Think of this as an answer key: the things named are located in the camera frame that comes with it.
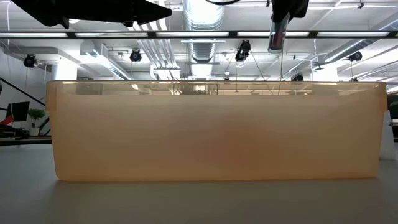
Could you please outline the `green plant in white pot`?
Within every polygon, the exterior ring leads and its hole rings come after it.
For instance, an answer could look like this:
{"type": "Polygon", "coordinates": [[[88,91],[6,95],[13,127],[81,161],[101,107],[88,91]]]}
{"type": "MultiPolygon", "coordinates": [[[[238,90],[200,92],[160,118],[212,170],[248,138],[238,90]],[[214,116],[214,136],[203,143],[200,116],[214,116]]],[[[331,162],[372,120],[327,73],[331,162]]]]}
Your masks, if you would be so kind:
{"type": "Polygon", "coordinates": [[[31,120],[31,128],[29,129],[30,136],[38,136],[40,128],[36,127],[37,121],[45,116],[45,111],[41,109],[31,108],[28,110],[28,115],[31,120]]]}

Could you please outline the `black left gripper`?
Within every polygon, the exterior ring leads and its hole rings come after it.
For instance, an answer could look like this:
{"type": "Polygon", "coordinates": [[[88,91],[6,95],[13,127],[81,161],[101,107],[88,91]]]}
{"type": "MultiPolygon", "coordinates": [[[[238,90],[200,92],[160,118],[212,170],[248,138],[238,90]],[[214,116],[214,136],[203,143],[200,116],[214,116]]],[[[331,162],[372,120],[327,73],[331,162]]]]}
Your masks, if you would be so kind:
{"type": "Polygon", "coordinates": [[[139,25],[172,15],[172,10],[147,0],[68,0],[68,17],[57,0],[11,0],[47,27],[69,29],[69,19],[139,25]]]}

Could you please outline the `black room monitor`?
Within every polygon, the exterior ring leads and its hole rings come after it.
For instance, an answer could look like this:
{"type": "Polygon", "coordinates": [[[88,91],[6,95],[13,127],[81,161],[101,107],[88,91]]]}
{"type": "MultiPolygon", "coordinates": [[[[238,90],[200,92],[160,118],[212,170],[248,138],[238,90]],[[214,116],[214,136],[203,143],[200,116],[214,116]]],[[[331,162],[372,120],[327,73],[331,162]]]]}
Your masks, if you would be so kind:
{"type": "Polygon", "coordinates": [[[30,102],[9,103],[6,118],[12,118],[15,122],[27,121],[30,102]]]}

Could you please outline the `rectangular metal ventilation duct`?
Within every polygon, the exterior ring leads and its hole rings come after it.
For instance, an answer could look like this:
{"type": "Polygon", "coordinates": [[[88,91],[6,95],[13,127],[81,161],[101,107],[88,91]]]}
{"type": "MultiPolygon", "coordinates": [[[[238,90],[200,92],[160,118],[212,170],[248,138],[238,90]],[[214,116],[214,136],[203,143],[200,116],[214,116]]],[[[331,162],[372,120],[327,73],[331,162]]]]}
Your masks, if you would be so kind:
{"type": "Polygon", "coordinates": [[[108,73],[112,73],[114,78],[120,80],[131,79],[127,71],[110,58],[109,49],[104,44],[98,47],[92,40],[84,40],[80,45],[80,55],[85,57],[89,64],[96,65],[108,73]]]}

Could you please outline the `black beam with light strips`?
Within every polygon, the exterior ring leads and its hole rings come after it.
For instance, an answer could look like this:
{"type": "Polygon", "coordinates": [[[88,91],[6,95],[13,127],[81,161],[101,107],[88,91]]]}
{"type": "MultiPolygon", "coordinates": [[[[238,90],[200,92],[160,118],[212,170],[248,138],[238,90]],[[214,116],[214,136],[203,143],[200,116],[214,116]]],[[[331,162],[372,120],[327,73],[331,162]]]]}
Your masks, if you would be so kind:
{"type": "MultiPolygon", "coordinates": [[[[0,39],[266,39],[269,31],[0,32],[0,39]]],[[[288,39],[398,39],[398,31],[287,31],[288,39]]]]}

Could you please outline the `long workbench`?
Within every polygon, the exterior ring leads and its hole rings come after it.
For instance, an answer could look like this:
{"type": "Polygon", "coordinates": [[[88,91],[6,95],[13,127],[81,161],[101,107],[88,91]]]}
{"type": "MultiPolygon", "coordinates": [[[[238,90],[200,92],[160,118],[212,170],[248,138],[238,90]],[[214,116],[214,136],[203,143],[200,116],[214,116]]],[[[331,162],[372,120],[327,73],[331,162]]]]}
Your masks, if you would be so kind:
{"type": "Polygon", "coordinates": [[[0,146],[52,144],[50,136],[30,136],[26,130],[0,124],[0,146]]]}

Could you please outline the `white round column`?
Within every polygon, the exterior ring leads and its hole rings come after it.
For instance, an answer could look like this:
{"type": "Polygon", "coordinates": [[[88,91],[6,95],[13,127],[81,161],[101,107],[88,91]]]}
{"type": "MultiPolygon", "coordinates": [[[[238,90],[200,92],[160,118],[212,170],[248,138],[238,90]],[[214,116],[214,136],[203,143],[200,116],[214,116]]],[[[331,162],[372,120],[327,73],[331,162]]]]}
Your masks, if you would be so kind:
{"type": "Polygon", "coordinates": [[[52,64],[52,80],[76,80],[78,65],[67,59],[52,64]]]}

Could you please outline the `translucent orange plastic bin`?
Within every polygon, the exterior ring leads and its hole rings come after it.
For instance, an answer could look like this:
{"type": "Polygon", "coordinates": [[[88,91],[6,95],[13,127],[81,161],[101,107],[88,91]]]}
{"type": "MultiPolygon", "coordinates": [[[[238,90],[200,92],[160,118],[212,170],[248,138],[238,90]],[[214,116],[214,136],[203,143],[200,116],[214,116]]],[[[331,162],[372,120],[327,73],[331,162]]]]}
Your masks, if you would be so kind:
{"type": "Polygon", "coordinates": [[[375,177],[383,82],[50,81],[67,181],[375,177]]]}

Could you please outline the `round silver ventilation duct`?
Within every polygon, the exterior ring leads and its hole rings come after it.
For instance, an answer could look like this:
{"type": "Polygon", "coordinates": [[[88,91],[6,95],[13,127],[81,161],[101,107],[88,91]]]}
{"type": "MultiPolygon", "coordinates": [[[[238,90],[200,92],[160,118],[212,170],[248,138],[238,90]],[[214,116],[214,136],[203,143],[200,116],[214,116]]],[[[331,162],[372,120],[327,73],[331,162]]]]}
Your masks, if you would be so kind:
{"type": "MultiPolygon", "coordinates": [[[[183,0],[183,15],[186,31],[218,31],[221,29],[224,7],[206,0],[183,0]]],[[[213,70],[215,42],[193,42],[188,44],[190,73],[194,78],[207,78],[213,70]]]]}
{"type": "MultiPolygon", "coordinates": [[[[398,31],[398,17],[393,19],[386,19],[379,24],[377,30],[381,31],[398,31]]],[[[319,62],[315,62],[314,66],[321,67],[329,63],[334,63],[345,57],[349,57],[361,49],[379,41],[380,38],[367,38],[367,39],[354,39],[344,45],[338,47],[332,52],[326,54],[323,59],[319,62]]]]}

